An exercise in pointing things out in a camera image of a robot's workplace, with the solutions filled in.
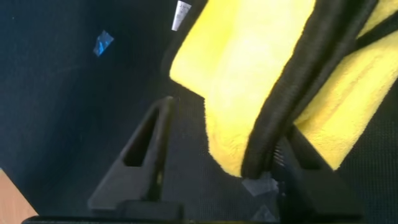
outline wooden surface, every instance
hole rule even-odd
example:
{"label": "wooden surface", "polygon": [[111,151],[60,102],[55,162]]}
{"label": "wooden surface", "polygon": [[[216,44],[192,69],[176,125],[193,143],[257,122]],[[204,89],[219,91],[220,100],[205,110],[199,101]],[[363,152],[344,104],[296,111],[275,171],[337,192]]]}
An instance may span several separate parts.
{"label": "wooden surface", "polygon": [[3,170],[0,170],[0,224],[20,224],[36,215],[24,196]]}

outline dark blue fabric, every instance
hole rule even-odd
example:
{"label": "dark blue fabric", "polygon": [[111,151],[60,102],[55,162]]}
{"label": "dark blue fabric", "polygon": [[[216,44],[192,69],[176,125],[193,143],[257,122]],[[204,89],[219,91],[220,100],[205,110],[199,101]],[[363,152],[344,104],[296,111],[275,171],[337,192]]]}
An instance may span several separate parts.
{"label": "dark blue fabric", "polygon": [[[209,155],[203,98],[159,72],[176,5],[0,1],[0,167],[40,215],[90,215],[88,197],[166,95],[178,108],[164,200],[199,220],[249,220],[264,204]],[[114,42],[97,57],[103,30]]]}

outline black fabric edge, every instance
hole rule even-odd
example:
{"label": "black fabric edge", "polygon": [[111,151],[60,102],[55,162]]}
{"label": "black fabric edge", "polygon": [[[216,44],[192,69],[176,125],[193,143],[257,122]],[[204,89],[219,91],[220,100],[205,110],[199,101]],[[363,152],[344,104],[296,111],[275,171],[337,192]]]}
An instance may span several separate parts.
{"label": "black fabric edge", "polygon": [[178,53],[182,43],[191,31],[193,25],[196,23],[201,12],[205,8],[208,0],[195,0],[185,16],[184,20],[181,22],[180,27],[176,31],[175,37],[171,41],[169,47],[164,53],[164,57],[160,64],[160,74],[168,76],[170,73],[171,66],[173,64],[174,58]]}
{"label": "black fabric edge", "polygon": [[326,81],[349,51],[347,46],[354,44],[355,37],[376,4],[376,0],[318,0],[315,3],[293,56],[257,117],[242,163],[243,177],[258,178],[264,168],[269,170],[279,136],[292,125],[291,111],[305,96],[308,86],[317,79],[322,68],[324,74],[320,80]]}

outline small white tag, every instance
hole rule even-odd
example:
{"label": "small white tag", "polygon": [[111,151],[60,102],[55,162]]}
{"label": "small white tag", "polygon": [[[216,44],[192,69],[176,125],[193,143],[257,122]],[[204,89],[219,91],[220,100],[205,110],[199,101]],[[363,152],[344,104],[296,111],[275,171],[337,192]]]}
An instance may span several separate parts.
{"label": "small white tag", "polygon": [[177,8],[175,9],[172,30],[174,30],[174,31],[178,30],[181,22],[184,20],[184,18],[187,15],[190,8],[191,8],[190,4],[187,4],[182,1],[178,1]]}

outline fleece fabric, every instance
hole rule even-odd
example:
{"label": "fleece fabric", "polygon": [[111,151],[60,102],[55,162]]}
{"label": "fleece fabric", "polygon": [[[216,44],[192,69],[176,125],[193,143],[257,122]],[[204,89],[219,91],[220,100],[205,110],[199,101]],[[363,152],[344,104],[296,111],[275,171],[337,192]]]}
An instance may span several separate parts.
{"label": "fleece fabric", "polygon": [[[254,177],[294,122],[338,168],[398,68],[396,32],[352,54],[350,47],[397,8],[398,1],[208,1],[170,77],[205,98],[213,158],[231,175]],[[308,56],[314,52],[319,57]],[[291,91],[295,72],[303,75]]]}

